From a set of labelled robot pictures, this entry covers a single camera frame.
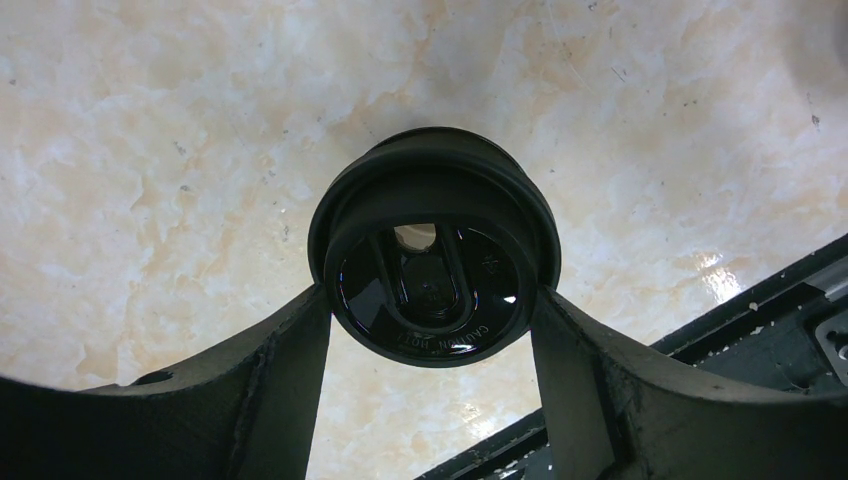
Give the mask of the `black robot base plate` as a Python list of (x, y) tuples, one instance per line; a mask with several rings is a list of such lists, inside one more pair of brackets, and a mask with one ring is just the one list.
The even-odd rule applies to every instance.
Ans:
[[(764, 388), (847, 398), (847, 241), (840, 238), (646, 345)], [(558, 479), (541, 408), (428, 472), (431, 479)]]

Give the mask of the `black coffee cup lid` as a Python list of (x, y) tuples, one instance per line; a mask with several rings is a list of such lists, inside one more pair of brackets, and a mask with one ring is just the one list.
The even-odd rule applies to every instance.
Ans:
[(435, 369), (519, 339), (562, 268), (551, 208), (519, 163), (442, 126), (393, 135), (346, 167), (316, 208), (307, 251), (351, 337)]

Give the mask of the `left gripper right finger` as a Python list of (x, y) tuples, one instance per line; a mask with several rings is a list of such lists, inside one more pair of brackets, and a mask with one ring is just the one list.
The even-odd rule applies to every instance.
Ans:
[(531, 340), (558, 479), (843, 479), (847, 398), (697, 369), (536, 296)]

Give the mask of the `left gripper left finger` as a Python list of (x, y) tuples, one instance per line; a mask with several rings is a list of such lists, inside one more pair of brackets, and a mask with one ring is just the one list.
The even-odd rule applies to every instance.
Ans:
[(312, 286), (267, 319), (127, 386), (1, 382), (5, 479), (302, 479), (330, 333)]

